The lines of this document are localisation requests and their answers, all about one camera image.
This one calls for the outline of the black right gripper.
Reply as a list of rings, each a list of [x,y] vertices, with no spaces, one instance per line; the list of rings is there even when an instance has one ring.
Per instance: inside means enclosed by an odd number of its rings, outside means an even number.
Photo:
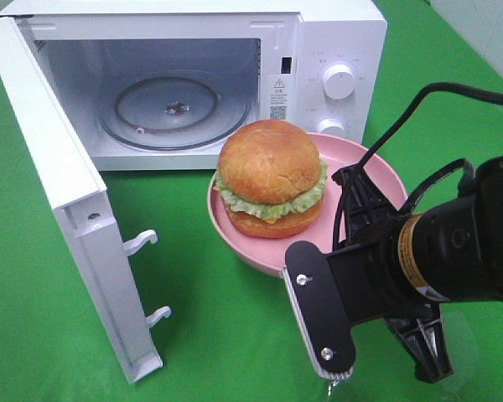
[[[328,258],[349,326],[385,317],[386,325],[415,363],[419,381],[437,383],[453,374],[438,303],[428,304],[402,273],[397,255],[400,229],[411,216],[400,213],[356,165],[332,179],[342,192],[334,231],[344,238]]]

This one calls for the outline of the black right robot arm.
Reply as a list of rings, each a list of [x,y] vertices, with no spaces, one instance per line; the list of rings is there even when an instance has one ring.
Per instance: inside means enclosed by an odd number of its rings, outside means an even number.
[[[441,305],[503,302],[503,156],[447,164],[400,208],[352,166],[333,179],[345,238],[328,262],[349,322],[385,319],[417,379],[449,376]]]

